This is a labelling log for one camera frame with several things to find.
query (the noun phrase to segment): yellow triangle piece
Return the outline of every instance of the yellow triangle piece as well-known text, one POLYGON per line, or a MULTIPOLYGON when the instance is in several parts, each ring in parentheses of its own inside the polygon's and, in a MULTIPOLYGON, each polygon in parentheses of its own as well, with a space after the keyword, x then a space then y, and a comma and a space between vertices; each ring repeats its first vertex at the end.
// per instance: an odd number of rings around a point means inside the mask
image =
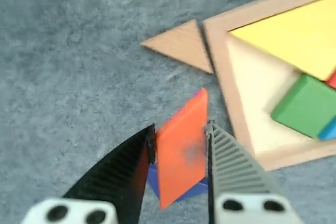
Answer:
POLYGON ((213 73, 195 19, 145 40, 141 45, 205 72, 213 73))
POLYGON ((230 33, 320 80, 336 68, 336 0, 312 2, 230 33))

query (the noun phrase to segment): carpet surface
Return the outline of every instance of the carpet surface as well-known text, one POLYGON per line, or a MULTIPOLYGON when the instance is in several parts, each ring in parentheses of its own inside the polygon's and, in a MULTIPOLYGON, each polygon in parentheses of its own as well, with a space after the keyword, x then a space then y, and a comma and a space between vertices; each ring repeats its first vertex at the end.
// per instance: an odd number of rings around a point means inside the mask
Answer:
MULTIPOLYGON (((214 75, 139 46, 192 18, 253 0, 0 0, 0 223, 60 196, 104 154, 158 126, 193 93, 231 132, 214 75)), ((336 157, 270 175, 308 224, 336 219, 336 157)), ((147 186, 140 223, 207 223, 207 195, 159 210, 147 186)))

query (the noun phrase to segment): blue triangle piece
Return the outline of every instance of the blue triangle piece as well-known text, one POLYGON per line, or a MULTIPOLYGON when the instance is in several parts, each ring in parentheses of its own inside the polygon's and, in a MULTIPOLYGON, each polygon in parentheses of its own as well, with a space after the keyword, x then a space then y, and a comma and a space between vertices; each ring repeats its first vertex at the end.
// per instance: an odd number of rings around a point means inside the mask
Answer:
POLYGON ((332 138, 336 138, 336 116, 319 134, 319 139, 321 140, 329 140, 332 138))
MULTIPOLYGON (((159 192, 159 185, 157 181, 157 169, 156 165, 150 165, 148 176, 147 176, 147 182, 151 186, 152 190, 156 194, 156 196, 160 197, 159 192)), ((203 178, 200 182, 198 182, 196 185, 194 185, 192 188, 190 188, 187 192, 185 192, 183 195, 181 195, 178 199, 176 199, 175 202, 184 200, 186 198, 194 197, 196 195, 202 194, 207 192, 208 190, 208 179, 203 178)))

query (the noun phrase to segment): green square piece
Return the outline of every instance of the green square piece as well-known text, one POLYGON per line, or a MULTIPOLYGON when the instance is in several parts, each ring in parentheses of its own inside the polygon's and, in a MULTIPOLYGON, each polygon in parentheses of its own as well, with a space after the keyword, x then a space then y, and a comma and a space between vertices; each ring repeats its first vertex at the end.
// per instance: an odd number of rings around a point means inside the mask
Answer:
POLYGON ((273 120, 316 138, 336 115, 336 90, 303 73, 271 112, 273 120))

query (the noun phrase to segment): red piece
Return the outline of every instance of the red piece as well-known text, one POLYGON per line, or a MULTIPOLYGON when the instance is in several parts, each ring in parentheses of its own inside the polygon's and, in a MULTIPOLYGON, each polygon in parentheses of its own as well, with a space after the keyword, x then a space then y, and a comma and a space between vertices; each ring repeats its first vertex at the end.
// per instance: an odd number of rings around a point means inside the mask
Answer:
POLYGON ((331 75, 328 81, 326 81, 326 84, 330 87, 336 89, 336 71, 331 75))
POLYGON ((207 107, 208 94, 202 88, 156 133, 161 209, 205 177, 204 126, 207 107))

